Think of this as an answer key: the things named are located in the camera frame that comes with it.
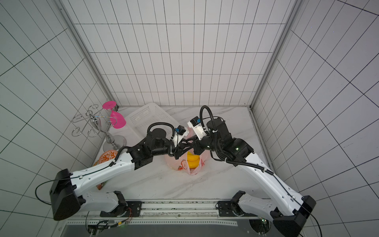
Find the white perforated plastic basket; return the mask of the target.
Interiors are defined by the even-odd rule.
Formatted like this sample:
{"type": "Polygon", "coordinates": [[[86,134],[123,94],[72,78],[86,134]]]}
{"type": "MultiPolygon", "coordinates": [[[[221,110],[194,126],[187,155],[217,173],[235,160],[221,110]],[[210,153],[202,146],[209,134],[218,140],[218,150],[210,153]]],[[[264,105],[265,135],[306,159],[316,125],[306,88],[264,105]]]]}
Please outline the white perforated plastic basket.
{"type": "Polygon", "coordinates": [[[142,139],[147,134],[149,125],[154,122],[167,122],[177,128],[180,124],[164,109],[155,103],[149,103],[125,117],[126,124],[142,139]]]}

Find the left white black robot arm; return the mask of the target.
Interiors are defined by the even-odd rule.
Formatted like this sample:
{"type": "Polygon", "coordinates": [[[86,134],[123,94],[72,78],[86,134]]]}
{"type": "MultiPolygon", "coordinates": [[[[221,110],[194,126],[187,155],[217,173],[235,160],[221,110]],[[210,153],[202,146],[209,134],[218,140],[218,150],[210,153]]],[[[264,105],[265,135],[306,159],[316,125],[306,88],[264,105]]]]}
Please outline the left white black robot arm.
{"type": "Polygon", "coordinates": [[[102,217],[125,215],[129,206],[120,191],[97,193],[91,189],[151,163],[155,156],[179,158],[183,154],[179,144],[188,133],[186,128],[176,128],[173,137],[167,139],[163,129],[156,128],[135,146],[121,147],[114,159],[75,172],[58,172],[49,191],[53,219],[65,220],[83,211],[99,211],[102,217]]]}

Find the yellow banana bunch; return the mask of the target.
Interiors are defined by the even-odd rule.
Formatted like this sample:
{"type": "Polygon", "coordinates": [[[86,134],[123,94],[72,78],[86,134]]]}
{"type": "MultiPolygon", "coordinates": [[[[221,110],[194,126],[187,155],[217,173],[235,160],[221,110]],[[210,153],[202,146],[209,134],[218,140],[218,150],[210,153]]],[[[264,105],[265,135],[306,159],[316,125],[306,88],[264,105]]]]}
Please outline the yellow banana bunch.
{"type": "Polygon", "coordinates": [[[194,155],[191,152],[187,152],[187,163],[190,169],[195,169],[200,164],[200,156],[194,155]]]}

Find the pink plastic bag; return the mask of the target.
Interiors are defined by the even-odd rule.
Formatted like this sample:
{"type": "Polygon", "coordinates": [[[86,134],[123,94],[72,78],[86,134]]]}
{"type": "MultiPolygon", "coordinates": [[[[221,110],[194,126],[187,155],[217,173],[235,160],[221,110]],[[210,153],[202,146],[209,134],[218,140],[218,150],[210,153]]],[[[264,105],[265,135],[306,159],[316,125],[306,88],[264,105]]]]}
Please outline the pink plastic bag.
{"type": "MultiPolygon", "coordinates": [[[[190,149],[187,152],[191,152],[192,154],[194,154],[193,149],[190,149]]],[[[167,165],[173,170],[183,170],[188,175],[196,175],[204,167],[205,162],[211,158],[210,151],[205,150],[201,155],[199,155],[200,156],[199,166],[195,169],[190,169],[188,167],[188,163],[187,163],[187,152],[185,152],[183,155],[181,155],[177,160],[174,157],[170,157],[169,155],[165,155],[164,158],[165,158],[167,165]]]]}

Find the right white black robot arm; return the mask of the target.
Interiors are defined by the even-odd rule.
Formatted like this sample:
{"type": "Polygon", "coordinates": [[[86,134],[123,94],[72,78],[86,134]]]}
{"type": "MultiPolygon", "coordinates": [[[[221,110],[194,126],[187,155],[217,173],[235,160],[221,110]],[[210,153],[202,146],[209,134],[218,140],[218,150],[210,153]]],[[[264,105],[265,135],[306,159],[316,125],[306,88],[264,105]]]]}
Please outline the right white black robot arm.
{"type": "Polygon", "coordinates": [[[201,119],[195,117],[188,126],[195,133],[195,152],[215,152],[222,162],[246,172],[269,197],[262,199],[239,191],[229,201],[227,211],[230,214],[236,217],[254,215],[272,222],[285,237],[300,236],[316,206],[311,196],[302,196],[278,178],[250,145],[243,139],[232,137],[221,118],[212,119],[204,127],[201,119]]]}

